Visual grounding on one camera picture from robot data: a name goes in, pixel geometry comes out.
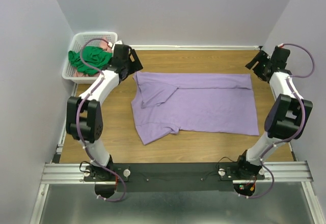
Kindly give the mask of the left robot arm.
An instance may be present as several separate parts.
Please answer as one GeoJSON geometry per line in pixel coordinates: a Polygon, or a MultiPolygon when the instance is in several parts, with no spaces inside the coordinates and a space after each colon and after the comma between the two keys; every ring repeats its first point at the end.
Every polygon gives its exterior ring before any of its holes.
{"type": "Polygon", "coordinates": [[[99,76],[85,92],[67,101],[66,132],[83,146],[90,164],[96,167],[96,176],[102,181],[109,180],[114,172],[112,157],[100,139],[103,131],[101,106],[115,87],[142,68],[132,47],[115,44],[108,67],[99,71],[99,76]]]}

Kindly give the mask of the purple t shirt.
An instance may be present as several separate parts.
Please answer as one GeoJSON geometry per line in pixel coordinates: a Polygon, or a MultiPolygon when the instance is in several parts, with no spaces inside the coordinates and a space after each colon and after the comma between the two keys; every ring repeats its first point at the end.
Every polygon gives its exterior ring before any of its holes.
{"type": "Polygon", "coordinates": [[[144,145],[180,130],[258,136],[249,74],[137,72],[131,102],[144,145]]]}

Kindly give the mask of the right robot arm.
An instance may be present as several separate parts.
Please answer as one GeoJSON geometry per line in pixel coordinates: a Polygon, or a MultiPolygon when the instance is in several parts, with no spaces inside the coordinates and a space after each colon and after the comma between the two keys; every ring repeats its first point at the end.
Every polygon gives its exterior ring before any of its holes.
{"type": "Polygon", "coordinates": [[[238,158],[234,172],[240,179],[257,176],[278,147],[300,138],[312,111],[313,103],[300,95],[293,83],[296,76],[286,69],[289,46],[279,44],[271,55],[260,50],[246,64],[247,69],[270,85],[275,102],[265,119],[264,134],[238,158]]]}

